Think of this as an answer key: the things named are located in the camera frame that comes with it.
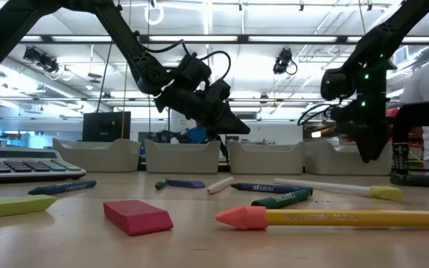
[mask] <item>computer monitor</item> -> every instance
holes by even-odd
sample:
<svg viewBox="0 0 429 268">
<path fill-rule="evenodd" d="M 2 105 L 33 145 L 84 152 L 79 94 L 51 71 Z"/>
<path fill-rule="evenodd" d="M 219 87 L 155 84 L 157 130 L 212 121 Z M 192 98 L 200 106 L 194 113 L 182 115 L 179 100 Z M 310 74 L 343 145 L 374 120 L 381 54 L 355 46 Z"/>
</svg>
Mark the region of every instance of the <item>computer monitor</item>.
<svg viewBox="0 0 429 268">
<path fill-rule="evenodd" d="M 83 115 L 82 141 L 112 142 L 130 138 L 130 112 L 99 112 Z"/>
</svg>

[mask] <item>green crayon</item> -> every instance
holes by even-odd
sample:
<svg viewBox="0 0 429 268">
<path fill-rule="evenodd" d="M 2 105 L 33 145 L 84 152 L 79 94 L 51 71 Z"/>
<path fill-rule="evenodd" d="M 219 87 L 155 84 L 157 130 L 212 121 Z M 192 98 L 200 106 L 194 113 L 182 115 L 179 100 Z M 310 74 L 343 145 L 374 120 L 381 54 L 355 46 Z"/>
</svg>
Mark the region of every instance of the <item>green crayon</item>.
<svg viewBox="0 0 429 268">
<path fill-rule="evenodd" d="M 286 205 L 301 202 L 309 198 L 311 194 L 306 190 L 295 191 L 288 194 L 281 194 L 275 197 L 268 197 L 261 200 L 252 201 L 253 206 L 264 206 L 267 209 L 282 208 Z"/>
<path fill-rule="evenodd" d="M 156 190 L 161 190 L 163 189 L 165 186 L 167 185 L 167 180 L 163 179 L 161 181 L 158 181 L 155 183 L 155 189 Z"/>
</svg>

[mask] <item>calculator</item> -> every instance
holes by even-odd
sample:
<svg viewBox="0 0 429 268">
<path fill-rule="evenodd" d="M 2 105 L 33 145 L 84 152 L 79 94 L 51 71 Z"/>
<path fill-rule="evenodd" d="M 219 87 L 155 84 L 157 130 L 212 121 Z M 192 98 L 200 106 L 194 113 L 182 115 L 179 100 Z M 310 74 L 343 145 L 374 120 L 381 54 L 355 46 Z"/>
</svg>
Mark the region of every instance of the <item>calculator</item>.
<svg viewBox="0 0 429 268">
<path fill-rule="evenodd" d="M 79 179 L 86 171 L 65 162 L 56 150 L 0 147 L 0 182 Z"/>
</svg>

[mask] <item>table surface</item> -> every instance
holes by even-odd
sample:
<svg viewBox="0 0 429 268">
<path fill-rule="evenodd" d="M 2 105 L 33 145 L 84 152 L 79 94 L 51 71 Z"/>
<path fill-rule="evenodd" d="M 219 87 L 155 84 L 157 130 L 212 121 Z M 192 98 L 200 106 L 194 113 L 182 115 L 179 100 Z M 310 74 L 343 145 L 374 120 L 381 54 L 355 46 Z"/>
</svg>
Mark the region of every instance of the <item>table surface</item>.
<svg viewBox="0 0 429 268">
<path fill-rule="evenodd" d="M 58 194 L 47 211 L 0 217 L 0 268 L 51 267 L 429 267 L 429 229 L 274 226 L 238 231 L 216 222 L 219 211 L 272 194 L 227 188 L 166 187 L 160 179 L 201 179 L 209 185 L 230 176 L 91 173 L 95 188 Z M 355 185 L 388 185 L 386 177 L 235 176 L 238 182 L 311 179 Z M 53 182 L 0 185 L 0 199 L 22 197 Z M 429 210 L 429 189 L 404 189 L 404 202 L 315 191 L 288 208 Z M 173 230 L 128 237 L 104 218 L 102 203 L 142 200 L 167 210 Z"/>
</svg>

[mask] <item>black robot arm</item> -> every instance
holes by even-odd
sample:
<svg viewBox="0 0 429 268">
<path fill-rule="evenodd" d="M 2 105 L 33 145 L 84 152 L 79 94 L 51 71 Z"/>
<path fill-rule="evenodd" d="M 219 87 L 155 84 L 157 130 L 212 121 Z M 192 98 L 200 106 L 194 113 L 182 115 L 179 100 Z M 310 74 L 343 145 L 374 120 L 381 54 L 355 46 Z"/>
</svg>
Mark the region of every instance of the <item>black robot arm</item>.
<svg viewBox="0 0 429 268">
<path fill-rule="evenodd" d="M 250 132 L 225 101 L 229 97 L 229 85 L 220 79 L 203 91 L 196 91 L 212 73 L 196 54 L 186 54 L 176 69 L 167 71 L 139 42 L 138 34 L 132 33 L 121 16 L 121 7 L 116 7 L 112 0 L 9 0 L 0 9 L 0 62 L 39 19 L 61 7 L 97 16 L 127 60 L 140 91 L 159 96 L 156 100 L 159 109 L 170 107 L 199 120 L 216 133 Z M 162 94 L 163 86 L 167 86 L 166 94 Z"/>
<path fill-rule="evenodd" d="M 376 160 L 390 137 L 386 115 L 387 70 L 394 69 L 391 56 L 403 38 L 429 13 L 429 0 L 404 1 L 387 21 L 373 28 L 358 43 L 341 68 L 325 72 L 322 97 L 345 99 L 357 92 L 348 106 L 335 107 L 331 117 L 337 129 L 356 143 L 364 162 Z"/>
</svg>

